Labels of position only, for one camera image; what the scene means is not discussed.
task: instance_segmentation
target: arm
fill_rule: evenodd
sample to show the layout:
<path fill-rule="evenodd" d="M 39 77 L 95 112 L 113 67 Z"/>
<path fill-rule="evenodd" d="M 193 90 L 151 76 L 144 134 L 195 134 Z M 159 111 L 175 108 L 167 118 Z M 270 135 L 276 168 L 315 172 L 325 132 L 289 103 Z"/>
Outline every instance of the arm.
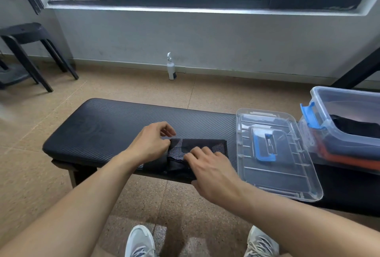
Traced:
<path fill-rule="evenodd" d="M 90 256 L 121 190 L 141 164 L 159 158 L 176 133 L 166 122 L 144 127 L 125 151 L 75 187 L 0 250 L 5 256 Z"/>
<path fill-rule="evenodd" d="M 185 159 L 202 197 L 255 224 L 293 257 L 379 256 L 379 232 L 243 182 L 223 154 L 207 147 Z"/>

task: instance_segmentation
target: white sneaker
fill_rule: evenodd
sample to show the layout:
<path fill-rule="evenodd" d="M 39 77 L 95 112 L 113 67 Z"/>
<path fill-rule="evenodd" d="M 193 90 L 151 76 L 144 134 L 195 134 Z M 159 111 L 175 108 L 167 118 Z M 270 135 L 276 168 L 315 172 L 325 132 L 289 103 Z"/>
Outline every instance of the white sneaker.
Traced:
<path fill-rule="evenodd" d="M 275 257 L 279 255 L 280 246 L 256 226 L 252 226 L 247 240 L 244 257 Z"/>
<path fill-rule="evenodd" d="M 157 257 L 153 236 L 147 227 L 137 225 L 132 228 L 126 242 L 125 257 Z"/>

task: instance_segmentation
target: spray bottle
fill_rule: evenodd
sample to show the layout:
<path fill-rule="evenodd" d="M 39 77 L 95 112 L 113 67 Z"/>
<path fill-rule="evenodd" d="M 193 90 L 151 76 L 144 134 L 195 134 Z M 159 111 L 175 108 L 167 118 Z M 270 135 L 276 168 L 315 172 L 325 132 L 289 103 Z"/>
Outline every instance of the spray bottle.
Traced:
<path fill-rule="evenodd" d="M 176 68 L 171 60 L 170 53 L 168 53 L 168 64 L 166 65 L 166 67 L 168 69 L 169 80 L 175 80 L 177 77 Z"/>

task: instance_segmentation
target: person's left arm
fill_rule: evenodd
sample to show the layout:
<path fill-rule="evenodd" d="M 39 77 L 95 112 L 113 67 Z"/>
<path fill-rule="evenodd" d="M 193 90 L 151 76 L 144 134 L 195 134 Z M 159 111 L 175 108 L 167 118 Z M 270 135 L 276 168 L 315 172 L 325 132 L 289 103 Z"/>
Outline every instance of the person's left arm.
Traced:
<path fill-rule="evenodd" d="M 159 158 L 176 133 L 167 122 L 142 129 L 132 144 L 0 250 L 0 257 L 90 256 L 109 214 L 135 169 Z"/>

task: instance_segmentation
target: black garment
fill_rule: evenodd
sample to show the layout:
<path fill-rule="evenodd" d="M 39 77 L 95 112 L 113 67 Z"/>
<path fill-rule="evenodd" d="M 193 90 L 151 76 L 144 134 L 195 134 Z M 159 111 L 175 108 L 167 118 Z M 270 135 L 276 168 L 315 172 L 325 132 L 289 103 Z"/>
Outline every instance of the black garment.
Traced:
<path fill-rule="evenodd" d="M 226 140 L 210 139 L 171 139 L 168 149 L 168 174 L 180 177 L 196 179 L 189 164 L 183 159 L 194 147 L 209 147 L 213 153 L 220 152 L 228 157 Z"/>
<path fill-rule="evenodd" d="M 330 115 L 330 117 L 335 126 L 342 132 L 351 135 L 380 139 L 380 125 L 377 123 L 359 122 L 337 115 Z"/>

